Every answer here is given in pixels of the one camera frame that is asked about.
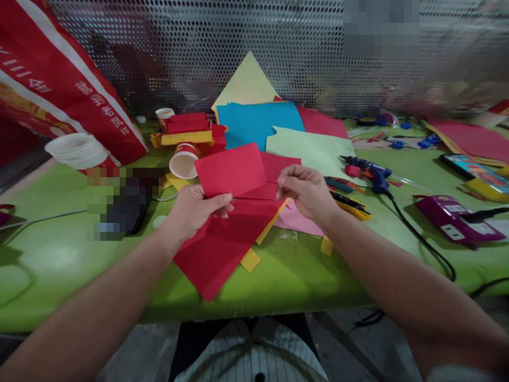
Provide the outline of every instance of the hand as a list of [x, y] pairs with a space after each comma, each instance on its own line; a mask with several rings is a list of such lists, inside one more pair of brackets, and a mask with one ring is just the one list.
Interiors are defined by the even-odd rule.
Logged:
[[299, 212], [317, 224], [326, 223], [339, 210], [323, 175], [316, 170], [293, 164], [281, 171], [277, 186], [276, 200], [293, 198]]
[[180, 239], [190, 239], [205, 224], [210, 215], [228, 219], [228, 212], [233, 211], [231, 200], [232, 194], [205, 199], [205, 192], [201, 185], [182, 187], [168, 218], [160, 229], [169, 230], [173, 234], [177, 231]]

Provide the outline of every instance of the glue gun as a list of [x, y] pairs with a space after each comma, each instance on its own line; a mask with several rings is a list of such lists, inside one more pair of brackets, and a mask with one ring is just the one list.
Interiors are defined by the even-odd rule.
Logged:
[[339, 157], [344, 159], [350, 166], [359, 167], [364, 176], [373, 180], [372, 189], [375, 194], [387, 194], [389, 192], [386, 179], [392, 175], [391, 170], [358, 157], [344, 157], [343, 155]]

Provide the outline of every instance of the stack of paper cups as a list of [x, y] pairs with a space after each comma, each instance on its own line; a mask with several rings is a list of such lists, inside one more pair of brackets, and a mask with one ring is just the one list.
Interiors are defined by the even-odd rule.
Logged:
[[198, 150], [192, 143], [180, 143], [170, 159], [170, 171], [180, 179], [193, 179], [198, 176], [195, 161]]
[[482, 127], [495, 127], [509, 117], [509, 100], [503, 100], [484, 113], [476, 115], [470, 123]]
[[87, 133], [61, 136], [46, 144], [44, 149], [60, 162], [85, 175], [90, 167], [117, 167], [104, 146]]
[[155, 111], [157, 115], [157, 119], [159, 120], [159, 125], [161, 126], [161, 133], [166, 134], [168, 132], [168, 123], [170, 123], [170, 118], [175, 115], [173, 109], [163, 108]]

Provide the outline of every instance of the purple power strip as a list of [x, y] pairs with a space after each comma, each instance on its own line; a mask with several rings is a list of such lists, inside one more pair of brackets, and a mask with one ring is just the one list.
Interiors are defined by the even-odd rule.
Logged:
[[453, 243], [476, 249], [477, 242], [505, 239], [504, 234], [487, 222], [472, 224], [463, 220], [461, 215], [469, 214], [471, 211], [451, 196], [428, 196], [415, 205]]

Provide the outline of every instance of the red paper cup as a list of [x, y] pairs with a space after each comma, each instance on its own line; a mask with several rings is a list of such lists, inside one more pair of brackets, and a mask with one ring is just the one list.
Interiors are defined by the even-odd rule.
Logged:
[[166, 134], [168, 132], [168, 124], [171, 123], [171, 117], [175, 115], [173, 109], [163, 108], [155, 111], [159, 125], [161, 126], [161, 133]]
[[195, 161], [199, 152], [192, 143], [180, 143], [170, 159], [170, 171], [180, 179], [193, 179], [198, 176]]

